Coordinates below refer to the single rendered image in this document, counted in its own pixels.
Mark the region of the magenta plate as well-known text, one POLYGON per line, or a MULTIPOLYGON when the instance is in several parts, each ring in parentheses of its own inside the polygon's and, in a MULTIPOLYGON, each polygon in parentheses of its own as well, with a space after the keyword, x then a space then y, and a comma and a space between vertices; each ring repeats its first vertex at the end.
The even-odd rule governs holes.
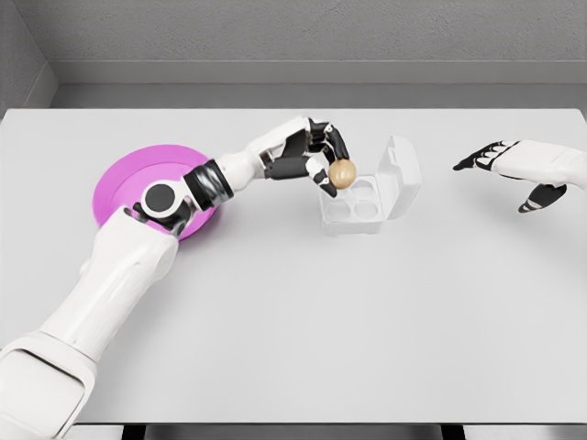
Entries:
POLYGON ((140 148, 119 159, 100 178, 92 200, 96 223, 103 226, 121 206, 130 208, 143 191, 159 180, 178 181, 209 158, 181 145, 163 144, 140 148))

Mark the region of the tan egg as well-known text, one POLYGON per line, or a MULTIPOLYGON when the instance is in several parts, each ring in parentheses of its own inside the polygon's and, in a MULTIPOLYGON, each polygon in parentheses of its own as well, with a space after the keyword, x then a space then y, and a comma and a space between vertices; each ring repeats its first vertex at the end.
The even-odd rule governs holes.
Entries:
POLYGON ((338 190, 347 189, 356 181, 356 166, 350 159, 335 160, 329 166, 328 178, 338 190))

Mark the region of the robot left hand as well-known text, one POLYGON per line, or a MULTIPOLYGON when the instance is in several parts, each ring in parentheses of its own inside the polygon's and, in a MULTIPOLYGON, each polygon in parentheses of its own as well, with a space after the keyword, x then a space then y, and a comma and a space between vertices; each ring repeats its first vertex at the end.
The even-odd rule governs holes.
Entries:
POLYGON ((247 151, 260 163, 263 178, 284 181, 307 177, 332 198, 338 195, 338 187, 328 177, 328 167, 315 155, 324 155, 330 166, 349 159, 338 129, 307 116, 298 116, 257 137, 247 145, 247 151))

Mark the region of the white egg box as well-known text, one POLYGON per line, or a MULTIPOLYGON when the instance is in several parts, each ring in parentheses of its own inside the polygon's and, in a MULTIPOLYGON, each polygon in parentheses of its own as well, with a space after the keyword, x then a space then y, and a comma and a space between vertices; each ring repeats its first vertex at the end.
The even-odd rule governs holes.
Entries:
POLYGON ((321 230, 326 236, 377 234, 384 222, 404 215, 421 187, 422 174, 412 142, 392 136, 377 171, 360 175, 331 198, 319 194, 321 230))

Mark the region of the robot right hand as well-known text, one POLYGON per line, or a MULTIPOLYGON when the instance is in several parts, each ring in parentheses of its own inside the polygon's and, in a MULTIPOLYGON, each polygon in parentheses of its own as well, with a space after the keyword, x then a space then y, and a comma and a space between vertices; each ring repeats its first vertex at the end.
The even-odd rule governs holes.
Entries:
POLYGON ((570 148, 533 140, 496 141, 471 153, 453 166, 454 171, 480 169, 502 177, 533 182, 537 186, 518 207, 520 214, 554 204, 568 190, 565 170, 570 148))

